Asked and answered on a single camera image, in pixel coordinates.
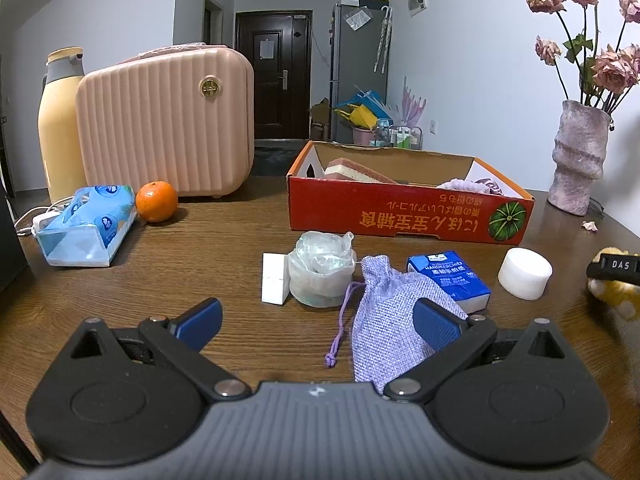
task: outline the suitcase logo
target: suitcase logo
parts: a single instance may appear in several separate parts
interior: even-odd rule
[[[200,83],[200,92],[204,97],[215,97],[220,92],[220,82],[213,76],[207,76]]]

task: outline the pumpkin illustration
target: pumpkin illustration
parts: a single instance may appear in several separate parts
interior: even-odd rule
[[[520,202],[502,204],[489,218],[489,234],[497,242],[513,238],[527,219],[527,210]]]

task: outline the purple fabric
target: purple fabric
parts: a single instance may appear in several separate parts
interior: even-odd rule
[[[357,382],[385,384],[424,361],[434,352],[414,330],[414,305],[429,298],[456,316],[466,313],[427,276],[399,272],[387,256],[362,259],[366,290],[351,329],[353,368]]]

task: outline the plush toy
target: plush toy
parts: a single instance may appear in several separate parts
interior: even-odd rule
[[[601,250],[593,259],[600,261],[601,254],[629,254],[615,247]],[[628,390],[640,405],[640,286],[623,282],[604,282],[588,279],[589,291],[610,307],[610,319],[613,321],[620,339],[626,349],[630,371]]]
[[[629,254],[629,252],[607,247],[596,255],[593,259],[595,263],[600,261],[601,254]],[[622,319],[626,321],[640,319],[640,286],[623,282],[603,282],[590,278],[588,287],[591,294],[609,305]]]

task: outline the green leaf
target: green leaf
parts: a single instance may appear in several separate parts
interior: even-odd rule
[[[572,42],[565,41],[563,45],[566,48],[566,58],[569,63],[575,63],[576,56],[579,57],[584,48],[593,51],[593,40],[587,40],[585,35],[582,33],[578,34]]]
[[[575,56],[574,56],[574,51],[571,50],[571,46],[568,46],[566,48],[566,56],[565,56],[569,63],[575,63]]]
[[[588,57],[586,70],[583,71],[585,64],[580,65],[580,74],[584,74],[584,82],[582,88],[586,94],[595,94],[595,85],[593,84],[593,65],[596,63],[595,58]]]

